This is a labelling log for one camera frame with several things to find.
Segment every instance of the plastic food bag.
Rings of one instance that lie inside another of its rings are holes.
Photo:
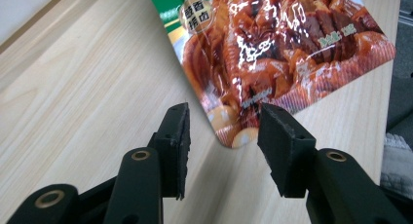
[[[152,0],[216,135],[240,147],[260,105],[296,113],[394,58],[360,0]]]

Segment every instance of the dark fabric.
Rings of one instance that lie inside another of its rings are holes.
[[[407,12],[412,12],[413,11],[413,0],[401,0],[400,9],[407,11]]]
[[[413,113],[390,129],[389,133],[401,135],[413,150]]]
[[[380,186],[413,200],[413,151],[405,140],[386,133]]]
[[[413,78],[392,77],[386,131],[393,129],[413,113]]]

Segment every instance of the wooden table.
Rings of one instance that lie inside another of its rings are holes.
[[[394,42],[399,0],[363,0]],[[392,62],[295,115],[318,140],[379,181]],[[61,0],[0,55],[0,222],[32,192],[83,193],[145,147],[167,109],[189,102],[192,145],[182,202],[166,223],[308,223],[305,200],[280,198],[251,143],[221,146],[150,0]]]

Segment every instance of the brass insert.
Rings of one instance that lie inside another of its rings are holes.
[[[134,159],[135,161],[142,161],[147,158],[149,158],[151,154],[148,151],[136,151],[131,155],[131,158]]]
[[[38,208],[46,208],[56,205],[64,198],[64,192],[61,190],[53,190],[40,196],[34,205]]]
[[[331,160],[334,160],[334,161],[340,162],[340,163],[343,163],[343,162],[347,161],[347,158],[343,154],[338,153],[338,152],[334,152],[334,151],[328,151],[327,152],[327,157]]]

